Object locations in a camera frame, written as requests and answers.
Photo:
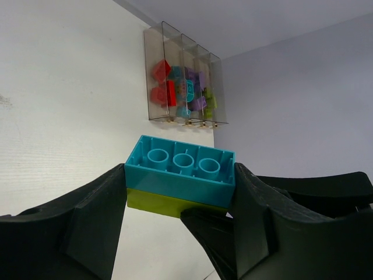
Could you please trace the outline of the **purple oval paw lego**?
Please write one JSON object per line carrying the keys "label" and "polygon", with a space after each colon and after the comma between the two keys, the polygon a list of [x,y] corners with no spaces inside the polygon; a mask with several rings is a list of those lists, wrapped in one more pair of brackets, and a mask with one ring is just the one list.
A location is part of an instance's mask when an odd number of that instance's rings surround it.
{"label": "purple oval paw lego", "polygon": [[206,87],[206,75],[203,71],[195,72],[190,67],[185,67],[185,77],[191,80],[196,91],[203,90]]}

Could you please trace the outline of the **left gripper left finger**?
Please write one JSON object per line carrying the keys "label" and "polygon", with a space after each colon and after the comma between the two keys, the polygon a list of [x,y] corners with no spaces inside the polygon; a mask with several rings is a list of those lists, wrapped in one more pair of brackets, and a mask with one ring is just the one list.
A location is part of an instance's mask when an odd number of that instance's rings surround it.
{"label": "left gripper left finger", "polygon": [[1,279],[111,279],[127,193],[124,164],[18,215],[1,216]]}

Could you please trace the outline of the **teal square lego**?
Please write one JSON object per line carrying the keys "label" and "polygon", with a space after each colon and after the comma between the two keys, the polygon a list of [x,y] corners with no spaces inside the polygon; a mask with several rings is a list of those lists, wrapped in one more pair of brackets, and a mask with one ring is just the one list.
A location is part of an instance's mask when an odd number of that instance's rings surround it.
{"label": "teal square lego", "polygon": [[176,116],[181,118],[189,118],[191,116],[191,111],[185,106],[178,106],[176,109]]}

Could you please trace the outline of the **small lime green lego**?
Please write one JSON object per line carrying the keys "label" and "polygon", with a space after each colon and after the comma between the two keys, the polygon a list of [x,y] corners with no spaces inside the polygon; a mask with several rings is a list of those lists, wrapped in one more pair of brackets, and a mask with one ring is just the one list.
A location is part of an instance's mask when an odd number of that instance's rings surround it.
{"label": "small lime green lego", "polygon": [[202,91],[202,95],[206,101],[206,107],[203,109],[204,116],[206,118],[213,118],[213,112],[217,108],[215,95],[208,87],[204,88],[204,90]]}

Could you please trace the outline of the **teal green monster lego stack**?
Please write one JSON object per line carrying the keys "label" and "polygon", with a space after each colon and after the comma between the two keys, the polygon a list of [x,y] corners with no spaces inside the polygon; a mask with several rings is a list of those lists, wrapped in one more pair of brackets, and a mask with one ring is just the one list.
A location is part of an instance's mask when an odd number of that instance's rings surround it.
{"label": "teal green monster lego stack", "polygon": [[179,218],[202,208],[226,214],[235,153],[142,135],[125,163],[127,206]]}

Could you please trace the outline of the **multicolour lego block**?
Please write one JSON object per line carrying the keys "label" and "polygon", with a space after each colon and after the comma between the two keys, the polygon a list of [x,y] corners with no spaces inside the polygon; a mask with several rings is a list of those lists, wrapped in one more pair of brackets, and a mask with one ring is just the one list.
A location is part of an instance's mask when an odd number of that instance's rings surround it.
{"label": "multicolour lego block", "polygon": [[150,92],[150,100],[161,107],[175,107],[177,105],[175,83],[168,76],[171,73],[171,66],[163,59],[152,69],[151,74],[157,82]]}

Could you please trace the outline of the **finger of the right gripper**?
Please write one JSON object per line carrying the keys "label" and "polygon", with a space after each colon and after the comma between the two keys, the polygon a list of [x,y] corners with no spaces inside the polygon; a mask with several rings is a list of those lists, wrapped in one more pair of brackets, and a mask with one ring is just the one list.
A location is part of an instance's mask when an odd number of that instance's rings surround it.
{"label": "finger of the right gripper", "polygon": [[283,178],[258,176],[265,184],[287,191],[292,198],[327,207],[364,207],[372,204],[372,183],[364,172],[326,177]]}
{"label": "finger of the right gripper", "polygon": [[180,220],[202,246],[220,279],[237,279],[233,220],[202,208],[182,211]]}

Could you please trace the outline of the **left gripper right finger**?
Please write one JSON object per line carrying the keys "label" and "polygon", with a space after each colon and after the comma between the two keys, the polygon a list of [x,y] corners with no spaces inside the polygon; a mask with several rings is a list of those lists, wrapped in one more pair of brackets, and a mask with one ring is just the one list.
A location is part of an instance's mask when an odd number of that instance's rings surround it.
{"label": "left gripper right finger", "polygon": [[372,208],[326,206],[235,165],[231,205],[239,279],[371,279]]}

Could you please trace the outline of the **purple lego brick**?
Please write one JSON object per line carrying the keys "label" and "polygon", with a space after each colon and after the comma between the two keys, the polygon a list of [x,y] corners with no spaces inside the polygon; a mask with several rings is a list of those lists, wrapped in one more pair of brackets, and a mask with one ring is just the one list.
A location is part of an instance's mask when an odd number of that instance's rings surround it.
{"label": "purple lego brick", "polygon": [[191,108],[193,111],[200,111],[207,107],[207,101],[204,96],[195,99],[191,103]]}

